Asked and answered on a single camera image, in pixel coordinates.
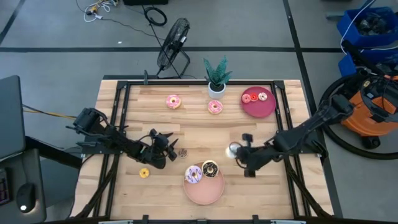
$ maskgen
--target plate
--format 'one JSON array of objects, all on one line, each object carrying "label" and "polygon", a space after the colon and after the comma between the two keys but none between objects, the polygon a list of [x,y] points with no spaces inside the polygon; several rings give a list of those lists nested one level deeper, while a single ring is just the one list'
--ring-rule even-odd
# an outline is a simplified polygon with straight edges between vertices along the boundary
[{"label": "plate", "polygon": [[218,170],[217,176],[208,178],[203,176],[197,184],[190,184],[184,180],[184,191],[187,197],[199,205],[209,205],[216,202],[224,192],[224,176],[221,170]]},{"label": "plate", "polygon": [[[257,100],[257,101],[251,101],[249,103],[243,103],[242,102],[242,96],[244,94],[259,94],[259,93],[266,93],[267,94],[267,99],[265,101]],[[241,106],[242,109],[248,114],[251,115],[255,118],[265,118],[266,116],[269,116],[275,111],[276,107],[276,100],[274,95],[267,90],[264,87],[261,86],[252,86],[245,90],[241,98],[239,99],[241,101]]]}]

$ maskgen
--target glazed donut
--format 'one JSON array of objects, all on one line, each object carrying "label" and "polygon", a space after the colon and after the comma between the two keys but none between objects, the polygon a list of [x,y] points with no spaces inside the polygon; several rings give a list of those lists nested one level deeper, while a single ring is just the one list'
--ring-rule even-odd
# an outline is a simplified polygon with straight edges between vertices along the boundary
[{"label": "glazed donut", "polygon": [[149,169],[148,168],[142,168],[139,170],[139,176],[141,178],[147,178],[149,176]]},{"label": "glazed donut", "polygon": [[251,101],[257,101],[259,99],[259,96],[255,93],[250,94],[250,100]]},{"label": "glazed donut", "polygon": [[181,99],[177,95],[170,95],[166,99],[168,108],[177,109],[181,105]]},{"label": "glazed donut", "polygon": [[190,166],[185,171],[185,180],[190,184],[196,184],[201,180],[202,172],[198,166]]},{"label": "glazed donut", "polygon": [[215,161],[205,161],[201,166],[201,170],[205,177],[213,178],[218,174],[218,165]]},{"label": "glazed donut", "polygon": [[242,96],[242,102],[243,103],[249,103],[250,101],[251,101],[251,99],[250,99],[250,95],[249,94],[244,94]]},{"label": "glazed donut", "polygon": [[219,114],[223,110],[223,104],[218,100],[211,100],[207,105],[207,109],[211,114]]},{"label": "glazed donut", "polygon": [[259,93],[259,100],[266,101],[267,100],[267,94],[266,93]]}]

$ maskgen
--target electric fan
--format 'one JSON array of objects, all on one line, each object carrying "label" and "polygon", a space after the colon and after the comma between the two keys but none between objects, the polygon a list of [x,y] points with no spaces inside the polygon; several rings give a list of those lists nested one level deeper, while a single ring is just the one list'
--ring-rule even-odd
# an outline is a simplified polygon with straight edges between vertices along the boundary
[{"label": "electric fan", "polygon": [[187,39],[189,28],[189,22],[186,18],[179,18],[174,23],[169,34],[167,34],[167,37],[162,45],[162,50],[157,57],[157,65],[159,66],[159,71],[156,73],[157,78],[159,78],[159,73],[161,71],[164,71],[172,66],[172,63],[179,52],[181,52],[185,58],[187,58],[187,63],[185,64],[185,67],[179,77],[181,77],[186,71],[191,60],[189,56],[183,50],[181,50],[181,48]]}]

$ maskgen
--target pink frosted donut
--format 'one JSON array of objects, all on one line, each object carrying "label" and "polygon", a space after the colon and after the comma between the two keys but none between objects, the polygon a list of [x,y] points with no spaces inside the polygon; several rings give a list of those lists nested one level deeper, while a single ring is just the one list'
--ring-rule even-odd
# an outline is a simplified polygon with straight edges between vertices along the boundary
[{"label": "pink frosted donut", "polygon": [[250,101],[251,101],[251,99],[250,99],[250,95],[249,94],[244,94],[242,96],[242,102],[243,103],[249,103]]},{"label": "pink frosted donut", "polygon": [[190,184],[196,184],[201,180],[202,172],[198,166],[190,166],[185,171],[185,180]]},{"label": "pink frosted donut", "polygon": [[177,95],[170,95],[166,99],[168,108],[177,109],[181,105],[181,99]]},{"label": "pink frosted donut", "polygon": [[219,114],[223,110],[223,104],[218,100],[211,100],[207,109],[211,114]]}]

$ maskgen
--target wooden table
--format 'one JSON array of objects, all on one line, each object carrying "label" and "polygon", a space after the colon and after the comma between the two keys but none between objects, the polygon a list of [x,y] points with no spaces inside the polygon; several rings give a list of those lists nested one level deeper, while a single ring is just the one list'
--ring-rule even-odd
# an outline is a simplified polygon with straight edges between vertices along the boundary
[{"label": "wooden table", "polygon": [[[292,121],[296,126],[308,119],[302,86],[299,80],[284,82]],[[98,93],[96,109],[108,117],[112,112],[116,84],[117,80],[103,80]],[[163,133],[174,132],[170,140],[179,138],[176,151],[185,148],[188,157],[177,158],[174,162],[167,159],[165,169],[158,170],[123,154],[119,162],[111,219],[140,220],[143,215],[163,220],[251,219],[252,215],[259,215],[260,219],[293,218],[283,161],[270,162],[257,171],[255,179],[250,179],[243,176],[243,170],[234,160],[225,156],[224,150],[230,142],[242,142],[242,133],[253,134],[253,145],[259,146],[277,131],[274,114],[256,119],[240,108],[240,96],[247,87],[228,85],[225,96],[220,100],[224,110],[213,115],[207,110],[210,98],[205,85],[134,85],[130,90],[126,116],[126,125],[129,126],[126,128],[127,137],[139,139],[152,128]],[[165,106],[165,99],[170,94],[178,94],[182,99],[182,105],[177,110]],[[116,124],[119,124],[121,107],[122,103],[119,104]],[[185,195],[183,175],[188,166],[207,159],[219,164],[224,173],[225,190],[217,202],[199,206]],[[314,154],[301,154],[300,159],[307,188],[323,209],[333,213],[320,159]],[[102,155],[95,155],[81,168],[72,215],[82,210],[96,190],[102,160]],[[150,176],[146,179],[139,177],[139,170],[143,167],[150,169]],[[104,212],[107,194],[106,190],[100,214]],[[303,215],[297,188],[296,194],[300,214]]]}]

